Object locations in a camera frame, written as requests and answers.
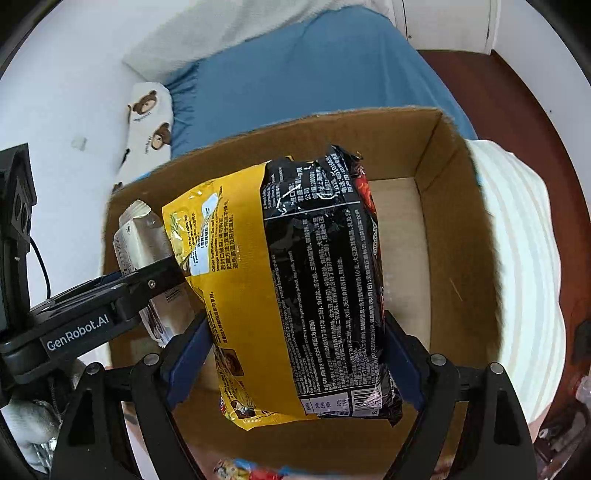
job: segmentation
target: pillow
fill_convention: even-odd
[[[164,83],[187,63],[348,5],[364,5],[396,25],[392,0],[198,0],[148,34],[123,62],[146,80]]]
[[[164,85],[136,83],[127,108],[127,147],[115,177],[117,187],[127,185],[170,161],[173,103]]]

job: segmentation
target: snack package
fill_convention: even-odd
[[[119,217],[113,247],[124,275],[172,256],[162,221],[141,200],[136,200]],[[197,313],[189,300],[187,285],[179,285],[150,300],[140,311],[142,322],[160,347],[183,333]]]
[[[286,472],[274,472],[242,459],[222,459],[213,472],[219,480],[281,480]]]
[[[378,223],[361,161],[332,146],[205,182],[163,209],[215,343],[222,411],[245,429],[401,418],[384,360]]]

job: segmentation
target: white blanket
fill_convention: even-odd
[[[552,402],[566,358],[560,257],[542,179],[494,142],[466,141],[491,214],[501,288],[501,350],[527,422]]]
[[[387,17],[394,26],[392,0],[197,0],[123,57],[124,63],[150,82],[192,61],[327,10],[361,5]]]
[[[115,184],[126,185],[170,161],[173,101],[160,83],[136,83],[131,92],[125,159]]]

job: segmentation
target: white striped cloth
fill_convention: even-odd
[[[501,288],[501,349],[527,422],[552,402],[566,333],[558,295],[560,257],[542,179],[494,142],[466,142],[491,214]]]

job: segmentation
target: cable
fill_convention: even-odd
[[[47,275],[47,270],[45,269],[45,263],[43,263],[43,259],[41,258],[41,254],[39,253],[39,249],[35,244],[35,240],[31,237],[31,245],[33,246],[33,250],[35,251],[35,255],[39,260],[39,265],[41,266],[41,270],[43,270],[43,276],[45,277],[45,285],[47,286],[47,300],[51,298],[51,285],[49,285],[49,276]]]

